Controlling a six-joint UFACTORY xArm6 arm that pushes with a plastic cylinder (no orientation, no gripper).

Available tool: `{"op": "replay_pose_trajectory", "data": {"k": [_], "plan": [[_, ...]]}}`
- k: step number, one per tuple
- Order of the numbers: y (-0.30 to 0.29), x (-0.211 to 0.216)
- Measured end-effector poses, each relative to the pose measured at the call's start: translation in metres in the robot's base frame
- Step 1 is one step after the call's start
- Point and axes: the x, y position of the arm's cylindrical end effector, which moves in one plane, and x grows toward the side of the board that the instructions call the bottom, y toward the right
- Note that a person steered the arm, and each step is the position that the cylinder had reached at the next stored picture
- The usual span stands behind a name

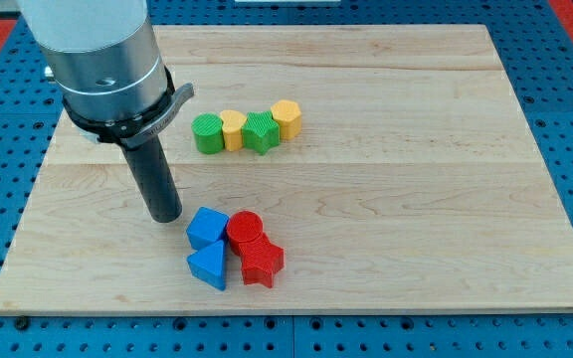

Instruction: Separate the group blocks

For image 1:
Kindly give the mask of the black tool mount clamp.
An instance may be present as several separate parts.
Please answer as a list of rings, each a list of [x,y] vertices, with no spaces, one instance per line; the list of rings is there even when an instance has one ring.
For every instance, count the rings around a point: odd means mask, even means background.
[[[96,142],[114,143],[135,148],[157,136],[176,116],[180,107],[194,95],[194,88],[187,83],[177,89],[170,71],[164,68],[167,89],[161,99],[144,111],[125,119],[98,121],[77,113],[64,98],[64,109],[71,121],[80,130],[89,133]]]

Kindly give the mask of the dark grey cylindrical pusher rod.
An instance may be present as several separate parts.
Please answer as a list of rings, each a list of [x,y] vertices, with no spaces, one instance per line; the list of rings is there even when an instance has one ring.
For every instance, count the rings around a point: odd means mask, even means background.
[[[182,213],[182,204],[158,137],[121,151],[151,218],[169,223]]]

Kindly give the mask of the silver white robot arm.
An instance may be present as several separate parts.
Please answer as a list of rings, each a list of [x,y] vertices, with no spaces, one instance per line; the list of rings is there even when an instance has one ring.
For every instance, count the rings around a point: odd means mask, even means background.
[[[177,87],[144,0],[18,0],[73,124],[119,146],[152,219],[182,212],[159,133],[194,94]]]

